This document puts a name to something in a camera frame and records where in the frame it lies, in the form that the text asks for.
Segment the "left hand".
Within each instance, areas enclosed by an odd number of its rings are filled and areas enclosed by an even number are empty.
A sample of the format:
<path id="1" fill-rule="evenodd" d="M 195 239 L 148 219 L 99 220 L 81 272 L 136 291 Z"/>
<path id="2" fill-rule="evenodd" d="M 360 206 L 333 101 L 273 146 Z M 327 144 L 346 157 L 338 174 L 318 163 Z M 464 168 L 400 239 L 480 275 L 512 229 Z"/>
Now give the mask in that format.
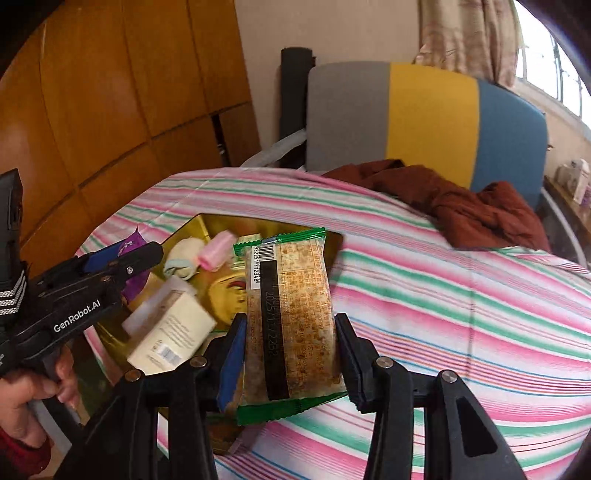
<path id="1" fill-rule="evenodd" d="M 78 407 L 79 391 L 73 370 L 73 356 L 63 346 L 55 363 L 58 382 L 27 370 L 9 372 L 1 379 L 1 429 L 11 438 L 37 449 L 46 440 L 45 430 L 27 404 L 54 396 L 73 409 Z"/>

